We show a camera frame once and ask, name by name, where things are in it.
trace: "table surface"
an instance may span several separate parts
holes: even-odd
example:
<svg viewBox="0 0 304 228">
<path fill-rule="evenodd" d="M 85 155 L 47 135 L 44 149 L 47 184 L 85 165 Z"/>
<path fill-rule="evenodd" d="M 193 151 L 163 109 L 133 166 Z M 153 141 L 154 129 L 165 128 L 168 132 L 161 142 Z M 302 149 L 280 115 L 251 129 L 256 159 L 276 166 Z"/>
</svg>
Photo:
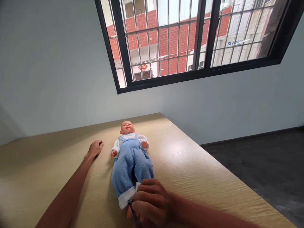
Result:
<svg viewBox="0 0 304 228">
<path fill-rule="evenodd" d="M 295 227 L 162 114 L 128 120 L 148 138 L 155 178 L 168 190 L 261 227 Z M 132 227 L 111 186 L 110 152 L 121 123 L 27 137 L 0 147 L 0 220 L 5 227 L 34 227 L 96 139 L 104 147 L 87 176 L 74 227 Z"/>
</svg>

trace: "gray wall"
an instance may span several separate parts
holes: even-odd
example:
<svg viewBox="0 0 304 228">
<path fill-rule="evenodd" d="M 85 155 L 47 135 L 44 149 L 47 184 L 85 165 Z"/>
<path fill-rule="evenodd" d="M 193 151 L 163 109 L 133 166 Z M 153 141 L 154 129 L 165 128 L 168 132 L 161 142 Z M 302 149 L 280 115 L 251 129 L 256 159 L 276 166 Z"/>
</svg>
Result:
<svg viewBox="0 0 304 228">
<path fill-rule="evenodd" d="M 0 144 L 155 112 L 199 144 L 302 125 L 303 28 L 281 65 L 117 95 L 93 0 L 2 0 Z"/>
</svg>

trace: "white shirt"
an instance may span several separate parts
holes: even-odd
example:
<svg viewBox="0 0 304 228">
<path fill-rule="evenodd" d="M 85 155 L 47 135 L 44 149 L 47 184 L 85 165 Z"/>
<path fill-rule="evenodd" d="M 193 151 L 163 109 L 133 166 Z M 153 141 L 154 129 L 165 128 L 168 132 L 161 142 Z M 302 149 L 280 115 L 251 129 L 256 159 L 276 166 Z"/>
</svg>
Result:
<svg viewBox="0 0 304 228">
<path fill-rule="evenodd" d="M 135 138 L 135 133 L 128 133 L 128 134 L 124 134 L 124 135 L 122 135 L 122 137 L 123 138 L 125 138 L 125 139 L 129 139 L 129 138 Z M 148 140 L 147 140 L 147 138 L 144 136 L 144 135 L 138 135 L 137 136 L 137 139 L 140 141 L 140 144 L 143 142 L 143 141 L 147 141 L 148 142 Z M 113 150 L 117 150 L 117 155 L 116 155 L 116 157 L 114 157 L 114 158 L 117 158 L 117 156 L 118 156 L 118 153 L 119 153 L 119 149 L 120 149 L 120 145 L 121 145 L 121 143 L 122 143 L 123 141 L 121 140 L 121 139 L 116 139 L 116 141 L 114 142 L 114 146 L 113 146 L 113 148 L 112 148 L 112 150 L 111 151 L 113 151 Z"/>
</svg>

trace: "building window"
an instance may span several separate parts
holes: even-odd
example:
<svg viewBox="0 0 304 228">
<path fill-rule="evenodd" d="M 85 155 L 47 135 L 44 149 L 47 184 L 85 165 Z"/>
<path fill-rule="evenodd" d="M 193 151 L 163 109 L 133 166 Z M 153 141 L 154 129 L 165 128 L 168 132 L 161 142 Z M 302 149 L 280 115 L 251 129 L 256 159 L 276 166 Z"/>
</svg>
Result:
<svg viewBox="0 0 304 228">
<path fill-rule="evenodd" d="M 190 66 L 188 66 L 188 71 L 192 70 L 192 66 L 193 66 L 193 64 L 191 64 Z M 204 61 L 201 61 L 201 62 L 199 63 L 199 69 L 201 69 L 201 68 L 203 68 L 203 67 L 204 67 Z"/>
<path fill-rule="evenodd" d="M 147 79 L 147 78 L 150 78 L 151 75 L 152 75 L 152 72 L 146 71 L 146 72 L 143 72 L 142 74 L 141 73 L 135 73 L 134 78 L 135 78 L 135 80 Z"/>
<path fill-rule="evenodd" d="M 280 64 L 304 9 L 301 0 L 95 3 L 118 93 Z"/>
</svg>

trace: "doll head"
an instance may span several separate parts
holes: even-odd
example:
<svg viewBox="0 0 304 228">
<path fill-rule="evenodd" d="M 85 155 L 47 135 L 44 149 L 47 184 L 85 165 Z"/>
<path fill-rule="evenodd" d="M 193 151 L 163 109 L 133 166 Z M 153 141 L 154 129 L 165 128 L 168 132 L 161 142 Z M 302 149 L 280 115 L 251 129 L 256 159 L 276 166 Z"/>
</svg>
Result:
<svg viewBox="0 0 304 228">
<path fill-rule="evenodd" d="M 133 124 L 130 121 L 124 121 L 120 126 L 120 133 L 127 134 L 127 133 L 133 133 L 135 132 L 135 129 L 133 127 Z"/>
</svg>

